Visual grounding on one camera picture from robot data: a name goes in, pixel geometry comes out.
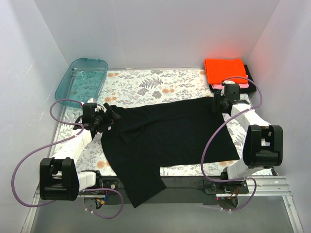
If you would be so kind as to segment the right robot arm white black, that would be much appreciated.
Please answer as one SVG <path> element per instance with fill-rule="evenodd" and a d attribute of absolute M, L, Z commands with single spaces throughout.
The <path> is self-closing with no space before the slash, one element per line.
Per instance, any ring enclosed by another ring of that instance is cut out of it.
<path fill-rule="evenodd" d="M 255 108 L 240 98 L 240 86 L 233 82 L 223 84 L 220 93 L 213 97 L 214 113 L 227 113 L 245 129 L 246 137 L 242 158 L 221 173 L 220 188 L 233 192 L 237 180 L 246 178 L 257 171 L 281 165 L 283 161 L 283 129 L 263 120 Z"/>

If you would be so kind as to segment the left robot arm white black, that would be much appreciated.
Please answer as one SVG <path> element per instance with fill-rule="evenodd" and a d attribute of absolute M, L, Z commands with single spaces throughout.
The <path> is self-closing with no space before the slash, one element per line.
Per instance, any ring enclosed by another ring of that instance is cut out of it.
<path fill-rule="evenodd" d="M 40 162 L 39 193 L 43 200 L 73 201 L 81 191 L 111 191 L 104 185 L 100 171 L 78 171 L 76 163 L 96 134 L 108 132 L 120 115 L 108 103 L 89 102 L 81 106 L 82 115 L 73 123 L 71 138 L 53 157 Z"/>

